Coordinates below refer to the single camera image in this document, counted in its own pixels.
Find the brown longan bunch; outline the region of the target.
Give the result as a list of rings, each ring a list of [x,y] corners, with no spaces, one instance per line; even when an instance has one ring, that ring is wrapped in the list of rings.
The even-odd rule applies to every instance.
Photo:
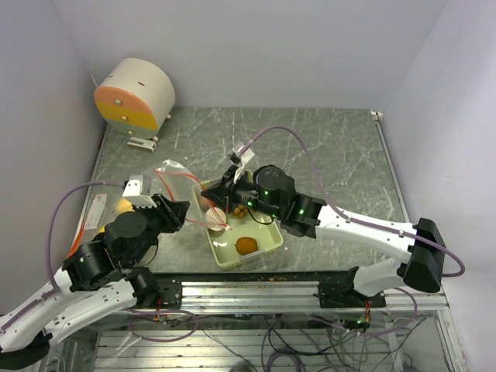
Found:
[[[247,207],[243,205],[238,205],[232,212],[232,215],[238,219],[243,219],[247,214]]]

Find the pale cream pear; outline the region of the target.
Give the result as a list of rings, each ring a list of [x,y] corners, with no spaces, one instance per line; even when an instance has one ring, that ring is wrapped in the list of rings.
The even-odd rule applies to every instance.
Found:
[[[120,198],[119,201],[117,202],[115,206],[115,212],[120,215],[124,212],[132,212],[133,211],[133,205],[125,200],[124,198]]]

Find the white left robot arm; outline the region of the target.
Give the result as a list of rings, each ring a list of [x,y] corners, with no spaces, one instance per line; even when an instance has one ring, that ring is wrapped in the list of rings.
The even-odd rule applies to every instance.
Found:
[[[188,201],[161,194],[146,207],[119,214],[93,240],[80,245],[53,276],[17,309],[1,317],[1,368],[22,370],[50,347],[118,310],[149,308],[160,285],[139,262],[161,234],[184,225]]]

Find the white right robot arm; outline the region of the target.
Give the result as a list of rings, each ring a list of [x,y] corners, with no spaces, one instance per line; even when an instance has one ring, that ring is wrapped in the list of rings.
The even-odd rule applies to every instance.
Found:
[[[297,237],[329,237],[377,250],[388,259],[350,270],[341,289],[345,303],[356,307],[381,292],[406,286],[423,293],[440,291],[445,244],[437,225],[391,222],[349,212],[295,188],[294,178],[275,165],[238,176],[231,166],[205,187],[201,196],[224,212],[247,207],[277,220]]]

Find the clear bag orange zipper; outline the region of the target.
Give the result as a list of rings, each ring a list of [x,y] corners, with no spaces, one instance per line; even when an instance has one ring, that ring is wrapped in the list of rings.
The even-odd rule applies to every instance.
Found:
[[[72,247],[69,251],[68,256],[71,256],[74,254],[79,247],[81,243],[82,236],[84,235],[85,232],[89,230],[98,230],[98,232],[103,232],[104,227],[101,224],[101,219],[102,216],[104,215],[104,211],[106,208],[106,202],[107,202],[107,194],[102,193],[102,194],[97,194],[88,210],[88,214],[86,217],[83,219],[83,222],[81,224],[81,227],[79,228],[77,235],[75,237],[75,240],[72,244]]]

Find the white halved mangosteen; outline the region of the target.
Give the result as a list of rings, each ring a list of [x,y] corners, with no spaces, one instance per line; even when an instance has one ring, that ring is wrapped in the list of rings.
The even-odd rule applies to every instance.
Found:
[[[213,232],[224,231],[228,228],[226,214],[217,207],[212,207],[205,213],[205,221],[207,228]]]

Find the brown kiwi fruit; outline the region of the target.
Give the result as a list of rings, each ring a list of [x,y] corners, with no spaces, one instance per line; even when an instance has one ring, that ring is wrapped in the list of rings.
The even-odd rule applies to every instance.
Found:
[[[258,243],[254,238],[241,237],[235,244],[236,252],[241,256],[246,256],[258,251]]]

